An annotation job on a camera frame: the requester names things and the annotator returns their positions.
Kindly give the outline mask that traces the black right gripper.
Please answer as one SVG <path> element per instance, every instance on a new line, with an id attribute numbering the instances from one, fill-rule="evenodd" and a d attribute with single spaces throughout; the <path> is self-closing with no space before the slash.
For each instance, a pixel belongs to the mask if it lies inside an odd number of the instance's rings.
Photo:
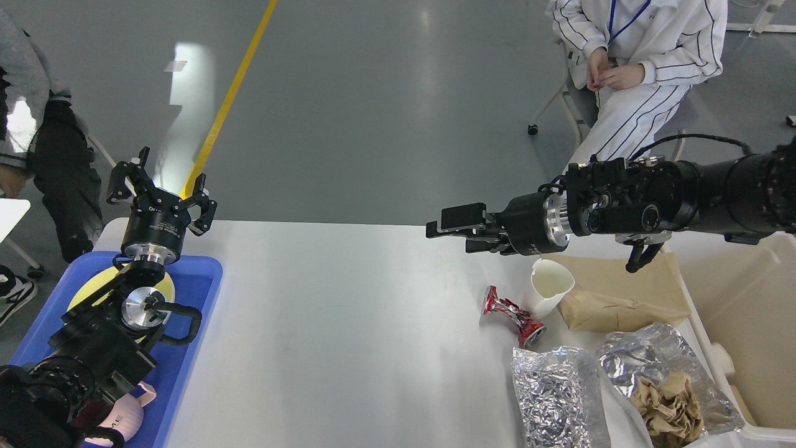
<path id="1" fill-rule="evenodd" d="M 438 220 L 426 223 L 425 236 L 468 238 L 466 253 L 559 253 L 566 250 L 572 234 L 565 215 L 563 195 L 539 191 L 513 198 L 495 218 L 484 202 L 443 208 Z"/>

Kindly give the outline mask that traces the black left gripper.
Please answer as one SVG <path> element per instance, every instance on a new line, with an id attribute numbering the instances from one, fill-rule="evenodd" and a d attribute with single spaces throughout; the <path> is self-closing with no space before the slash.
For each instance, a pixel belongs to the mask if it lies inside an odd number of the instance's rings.
<path id="1" fill-rule="evenodd" d="M 149 155 L 150 148 L 143 147 L 137 157 L 112 168 L 106 202 L 114 205 L 132 200 L 122 254 L 131 259 L 152 255 L 155 262 L 167 266 L 181 258 L 187 228 L 197 237 L 210 230 L 217 202 L 205 191 L 206 175 L 199 174 L 190 196 L 177 202 L 177 212 L 170 207 L 164 212 L 157 209 L 156 186 L 145 170 Z M 191 220 L 187 210 L 193 206 L 201 213 Z"/>

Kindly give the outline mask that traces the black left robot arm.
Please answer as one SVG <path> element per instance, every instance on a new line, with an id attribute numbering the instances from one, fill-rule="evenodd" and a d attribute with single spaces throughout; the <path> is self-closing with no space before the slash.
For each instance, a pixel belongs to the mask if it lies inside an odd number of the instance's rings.
<path id="1" fill-rule="evenodd" d="M 116 275 L 62 315 L 51 355 L 28 369 L 2 367 L 3 447 L 79 447 L 86 439 L 123 447 L 119 430 L 77 423 L 81 412 L 132 391 L 155 368 L 157 343 L 184 346 L 199 333 L 201 312 L 168 302 L 156 285 L 181 258 L 187 230 L 210 229 L 217 204 L 203 174 L 188 198 L 157 187 L 145 170 L 149 154 L 143 147 L 111 171 L 108 203 L 132 201 Z"/>

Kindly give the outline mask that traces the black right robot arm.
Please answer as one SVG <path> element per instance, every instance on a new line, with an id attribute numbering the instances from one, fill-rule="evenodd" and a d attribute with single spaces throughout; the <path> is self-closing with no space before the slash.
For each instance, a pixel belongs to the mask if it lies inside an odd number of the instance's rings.
<path id="1" fill-rule="evenodd" d="M 559 253 L 570 238 L 613 235 L 631 247 L 626 270 L 654 260 L 675 232 L 721 235 L 755 245 L 774 233 L 794 233 L 794 143 L 755 154 L 745 142 L 727 139 L 744 154 L 733 161 L 700 165 L 646 156 L 570 164 L 551 182 L 513 198 L 503 212 L 475 202 L 445 208 L 427 222 L 427 238 L 466 238 L 467 253 L 508 256 Z"/>

